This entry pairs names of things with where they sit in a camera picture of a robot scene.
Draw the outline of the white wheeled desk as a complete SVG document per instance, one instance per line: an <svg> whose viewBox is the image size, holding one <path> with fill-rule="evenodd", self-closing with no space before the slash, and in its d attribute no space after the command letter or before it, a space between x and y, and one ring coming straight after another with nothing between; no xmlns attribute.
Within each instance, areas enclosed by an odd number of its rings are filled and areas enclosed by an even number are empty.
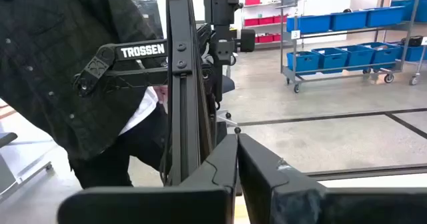
<svg viewBox="0 0 427 224"><path fill-rule="evenodd" d="M0 203L44 170L56 148L52 140L18 142L16 133L0 133Z"/></svg>

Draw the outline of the black bag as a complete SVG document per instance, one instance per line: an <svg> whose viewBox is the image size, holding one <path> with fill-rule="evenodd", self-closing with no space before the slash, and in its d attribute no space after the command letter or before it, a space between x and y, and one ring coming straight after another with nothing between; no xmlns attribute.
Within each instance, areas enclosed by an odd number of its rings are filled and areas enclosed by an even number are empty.
<svg viewBox="0 0 427 224"><path fill-rule="evenodd" d="M409 38L409 41L406 41L406 38L401 39L400 44L402 46L405 46L407 43L409 47L419 47L422 44L423 36L417 35L417 36L411 36Z"/></svg>

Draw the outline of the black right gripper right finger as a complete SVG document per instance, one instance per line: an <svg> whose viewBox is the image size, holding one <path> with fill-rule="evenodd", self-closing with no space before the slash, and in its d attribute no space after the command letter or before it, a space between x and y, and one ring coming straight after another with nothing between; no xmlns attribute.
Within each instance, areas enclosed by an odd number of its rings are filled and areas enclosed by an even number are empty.
<svg viewBox="0 0 427 224"><path fill-rule="evenodd" d="M427 224L427 188L328 188L246 134L238 169L251 224Z"/></svg>

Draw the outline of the black aluminium table frame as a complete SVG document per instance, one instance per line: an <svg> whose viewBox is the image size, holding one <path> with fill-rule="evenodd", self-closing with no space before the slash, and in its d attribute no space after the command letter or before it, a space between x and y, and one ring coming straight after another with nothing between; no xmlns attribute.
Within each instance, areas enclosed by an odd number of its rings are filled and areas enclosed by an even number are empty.
<svg viewBox="0 0 427 224"><path fill-rule="evenodd" d="M230 24L239 0L203 0L205 25L197 27L192 0L165 0L169 85L168 131L161 161L165 186L179 185L216 148L216 111L209 110L202 73L202 55L213 57L221 69L234 57Z"/></svg>

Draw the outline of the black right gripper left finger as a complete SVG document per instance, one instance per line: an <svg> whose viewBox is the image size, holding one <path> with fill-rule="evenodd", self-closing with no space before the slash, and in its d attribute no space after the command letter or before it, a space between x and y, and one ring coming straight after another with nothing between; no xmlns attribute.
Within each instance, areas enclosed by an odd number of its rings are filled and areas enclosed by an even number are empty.
<svg viewBox="0 0 427 224"><path fill-rule="evenodd" d="M232 224L238 138L227 135L178 186L97 187L64 200L58 224Z"/></svg>

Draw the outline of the person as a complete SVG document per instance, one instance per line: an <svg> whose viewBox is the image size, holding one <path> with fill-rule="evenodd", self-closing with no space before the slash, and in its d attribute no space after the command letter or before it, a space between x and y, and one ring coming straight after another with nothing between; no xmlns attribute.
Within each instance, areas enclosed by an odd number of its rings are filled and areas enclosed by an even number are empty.
<svg viewBox="0 0 427 224"><path fill-rule="evenodd" d="M154 87L74 77L109 43L156 39L132 0L0 0L0 99L67 152L83 188L129 186L130 157L161 171L167 114Z"/></svg>

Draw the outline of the grey metal shelf cart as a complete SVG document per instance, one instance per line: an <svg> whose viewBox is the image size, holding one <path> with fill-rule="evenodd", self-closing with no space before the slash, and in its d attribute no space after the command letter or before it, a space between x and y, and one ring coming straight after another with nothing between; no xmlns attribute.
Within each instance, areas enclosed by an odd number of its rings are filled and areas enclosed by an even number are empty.
<svg viewBox="0 0 427 224"><path fill-rule="evenodd" d="M336 36L336 35L353 35L353 34L359 34L359 33L369 33L369 32L373 32L375 31L375 37L374 40L377 41L378 39L378 33L380 31L384 31L384 35L383 38L385 40L386 38L386 31L387 30L395 30L395 31L406 31L407 35L406 35L406 41L409 41L410 35L412 33L412 28L414 26L414 19L416 16L416 8L418 6L418 0L415 0L415 4L413 7L413 11L412 11L412 18L409 22L405 21L405 22L401 22L399 24L396 25L391 25L391 26L383 26L383 27L365 27L362 29L352 29L347 31L347 33L339 33L339 31L328 31L326 32L326 34L322 34L322 33L312 33L312 34L308 34L308 36L306 34L300 34L299 30L297 30L297 13L298 13L298 1L303 1L303 0L291 0L293 2L290 2L288 4L283 4L282 6L280 6L281 9L284 8L288 8L288 7L295 7L296 8L296 12L294 15L294 30L291 31L291 33L284 33L282 32L281 34L281 42L280 42L280 51L281 51L281 57L280 57L280 64L281 64L281 74L286 76L286 82L289 85L290 83L294 84L294 92L295 93L299 93L300 91L300 86L302 83L308 83L308 82L316 82L316 81L329 81L329 80L333 80L333 79L346 79L346 78L355 78L355 77L372 77L373 75L377 74L377 75L385 75L384 76L384 82L386 83L391 83L394 80L394 74L397 73L402 73L403 72L403 65L406 63L406 60L404 59L406 56L406 52L407 52L407 48L408 48L408 44L406 43L404 46L404 51L403 54L401 56L400 59L396 60L396 66L394 67L394 69L384 69L381 68L378 70L378 72L374 72L373 69L373 64L369 64L366 67L371 68L371 72L365 72L363 74L359 74L359 75L346 75L346 76L337 76L337 77L325 77L325 78L319 78L319 79L304 79L301 75L300 72L296 72L296 57L293 58L293 69L291 71L288 71L287 69L284 69L283 66L283 41L286 41L288 43L292 43L292 47L293 47L293 54L296 55L297 52L297 45L298 45L298 40L302 40L301 43L301 48L304 48L304 39L309 39L309 38L320 38L320 37L331 37L331 36ZM380 7L384 6L384 2L385 0L380 0Z"/></svg>

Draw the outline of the black monitor screen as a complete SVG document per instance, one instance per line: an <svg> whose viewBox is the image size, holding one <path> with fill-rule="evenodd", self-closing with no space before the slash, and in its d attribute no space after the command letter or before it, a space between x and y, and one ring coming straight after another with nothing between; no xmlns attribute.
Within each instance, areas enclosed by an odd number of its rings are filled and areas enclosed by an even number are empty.
<svg viewBox="0 0 427 224"><path fill-rule="evenodd" d="M153 29L154 33L163 39L163 29L161 25L161 17L157 0L132 0L138 8L142 17L147 21L148 25Z"/></svg>

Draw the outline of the white shelf rack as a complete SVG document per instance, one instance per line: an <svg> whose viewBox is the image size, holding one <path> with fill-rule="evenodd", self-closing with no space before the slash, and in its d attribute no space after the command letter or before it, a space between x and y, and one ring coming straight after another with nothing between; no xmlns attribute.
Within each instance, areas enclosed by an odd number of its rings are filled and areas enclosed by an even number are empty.
<svg viewBox="0 0 427 224"><path fill-rule="evenodd" d="M243 3L242 8L242 29L252 29L255 31L256 40L255 44L261 48L262 45L277 46L280 41L273 41L271 43L258 43L258 36L262 35L274 35L282 34L286 30L285 23L273 23L269 25L256 25L251 27L244 26L245 19L262 18L262 17L274 17L276 15L287 15L286 9L281 9L280 6L284 4L284 0L261 0L259 5L245 6L245 0L241 0Z"/></svg>

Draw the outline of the blue office chair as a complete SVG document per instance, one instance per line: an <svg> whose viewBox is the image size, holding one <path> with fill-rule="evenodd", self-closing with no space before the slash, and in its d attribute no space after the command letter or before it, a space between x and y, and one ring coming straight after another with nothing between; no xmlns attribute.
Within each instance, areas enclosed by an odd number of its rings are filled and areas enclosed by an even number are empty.
<svg viewBox="0 0 427 224"><path fill-rule="evenodd" d="M224 75L222 78L222 93L228 93L235 88L234 81L230 77ZM232 114L227 109L220 107L219 103L217 106L217 123L222 129L227 130L227 128L233 127L234 133L239 134L242 132L239 124L232 120Z"/></svg>

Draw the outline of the blue plastic storage bin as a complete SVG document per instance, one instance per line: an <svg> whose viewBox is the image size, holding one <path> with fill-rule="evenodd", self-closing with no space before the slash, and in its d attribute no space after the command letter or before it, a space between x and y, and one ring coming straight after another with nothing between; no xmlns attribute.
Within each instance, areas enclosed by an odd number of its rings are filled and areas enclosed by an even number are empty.
<svg viewBox="0 0 427 224"><path fill-rule="evenodd" d="M297 17L297 30L301 34L324 33L330 30L331 15L310 15Z"/></svg>
<svg viewBox="0 0 427 224"><path fill-rule="evenodd" d="M396 66L396 60L402 55L402 49L399 46L388 43L371 42L362 43L361 46L374 50L371 60L374 69L393 69Z"/></svg>
<svg viewBox="0 0 427 224"><path fill-rule="evenodd" d="M406 61L419 61L421 60L423 46L408 47L405 60ZM427 60L427 50L424 52L423 60Z"/></svg>
<svg viewBox="0 0 427 224"><path fill-rule="evenodd" d="M366 27L383 27L396 25L402 21L405 6L377 7L369 9L366 18Z"/></svg>
<svg viewBox="0 0 427 224"><path fill-rule="evenodd" d="M335 47L312 49L313 53L318 54L319 67L323 74L341 73L346 64L348 53Z"/></svg>
<svg viewBox="0 0 427 224"><path fill-rule="evenodd" d="M371 64L374 50L363 45L349 45L339 47L348 54L346 67L348 71L361 70Z"/></svg>
<svg viewBox="0 0 427 224"><path fill-rule="evenodd" d="M320 56L311 51L299 51L296 53L296 72L300 75L314 75L319 68Z"/></svg>
<svg viewBox="0 0 427 224"><path fill-rule="evenodd" d="M410 21L412 18L412 11L415 4L415 0L395 0L392 1L390 6L404 6L403 21ZM415 22L427 23L427 0L418 0L418 6L416 8Z"/></svg>
<svg viewBox="0 0 427 224"><path fill-rule="evenodd" d="M331 14L330 29L332 31L346 31L364 28L367 14L367 11L333 13Z"/></svg>

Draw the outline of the person's hand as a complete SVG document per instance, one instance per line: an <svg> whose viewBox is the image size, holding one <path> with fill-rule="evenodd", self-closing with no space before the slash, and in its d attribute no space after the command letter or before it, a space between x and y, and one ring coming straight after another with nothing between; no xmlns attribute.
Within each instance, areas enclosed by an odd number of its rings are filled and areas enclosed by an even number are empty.
<svg viewBox="0 0 427 224"><path fill-rule="evenodd" d="M167 102L167 99L168 99L167 85L155 86L154 91L156 92L159 103L164 104Z"/></svg>

